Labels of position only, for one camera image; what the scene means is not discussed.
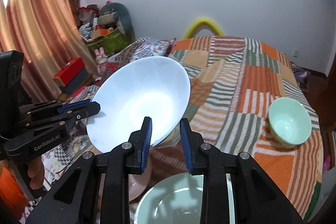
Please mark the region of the orange sleeve forearm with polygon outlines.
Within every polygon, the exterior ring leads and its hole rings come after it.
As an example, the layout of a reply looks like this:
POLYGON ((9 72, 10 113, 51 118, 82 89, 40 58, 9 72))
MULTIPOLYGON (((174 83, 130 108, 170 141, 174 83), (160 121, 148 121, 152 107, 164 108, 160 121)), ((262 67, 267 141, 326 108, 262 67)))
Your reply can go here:
POLYGON ((29 203, 5 160, 1 161, 1 201, 18 221, 23 217, 25 207, 29 203))

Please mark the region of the person's left hand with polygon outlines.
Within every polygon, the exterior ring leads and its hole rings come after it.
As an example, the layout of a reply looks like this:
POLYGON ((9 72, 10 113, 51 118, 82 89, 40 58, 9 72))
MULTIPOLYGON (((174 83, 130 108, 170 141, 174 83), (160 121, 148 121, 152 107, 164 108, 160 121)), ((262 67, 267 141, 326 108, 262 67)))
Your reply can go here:
POLYGON ((30 187, 33 190, 40 189, 43 185, 45 179, 45 167, 42 162, 42 157, 37 157, 29 163, 29 168, 27 171, 29 175, 30 187))

